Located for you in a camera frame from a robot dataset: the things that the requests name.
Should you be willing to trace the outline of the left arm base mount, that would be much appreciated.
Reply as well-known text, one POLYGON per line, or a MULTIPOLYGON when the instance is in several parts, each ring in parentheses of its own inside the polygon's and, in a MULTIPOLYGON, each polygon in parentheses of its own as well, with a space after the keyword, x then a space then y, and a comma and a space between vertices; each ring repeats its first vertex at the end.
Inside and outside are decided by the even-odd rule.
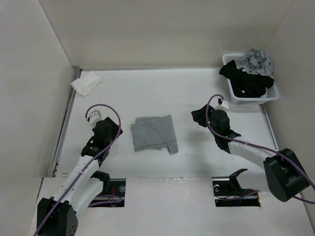
POLYGON ((124 207, 126 179, 111 179, 110 183, 98 194, 89 207, 124 207))

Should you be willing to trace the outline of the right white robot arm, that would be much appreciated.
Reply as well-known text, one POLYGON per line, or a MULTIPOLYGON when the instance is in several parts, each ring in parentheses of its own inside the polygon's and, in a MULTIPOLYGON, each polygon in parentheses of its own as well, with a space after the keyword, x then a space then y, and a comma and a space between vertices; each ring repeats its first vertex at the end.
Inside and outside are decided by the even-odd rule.
POLYGON ((230 119, 223 110, 205 105, 191 112, 194 122, 207 127, 219 149, 242 157, 264 170, 263 186, 281 202, 287 202, 311 184, 295 153, 285 148, 275 151, 240 140, 240 134, 230 128, 230 119))

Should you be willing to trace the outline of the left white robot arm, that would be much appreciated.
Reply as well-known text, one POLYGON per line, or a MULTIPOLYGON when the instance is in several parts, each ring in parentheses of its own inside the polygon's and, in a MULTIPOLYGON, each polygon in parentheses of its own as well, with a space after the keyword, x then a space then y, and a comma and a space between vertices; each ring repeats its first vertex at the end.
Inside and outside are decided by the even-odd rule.
POLYGON ((66 181, 50 198, 39 201, 34 235, 75 235, 79 215, 97 195, 105 196, 110 192, 109 175, 99 168, 123 131, 109 117, 97 121, 92 131, 93 136, 66 181))

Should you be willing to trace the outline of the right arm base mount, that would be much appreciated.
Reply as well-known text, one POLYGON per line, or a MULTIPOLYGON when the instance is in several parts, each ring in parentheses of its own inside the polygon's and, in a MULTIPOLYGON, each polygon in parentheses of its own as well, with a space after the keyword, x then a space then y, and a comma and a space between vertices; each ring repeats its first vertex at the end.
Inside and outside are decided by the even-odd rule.
POLYGON ((239 169, 227 177, 212 180, 216 207, 261 207, 257 190, 244 189, 237 177, 248 169, 239 169))

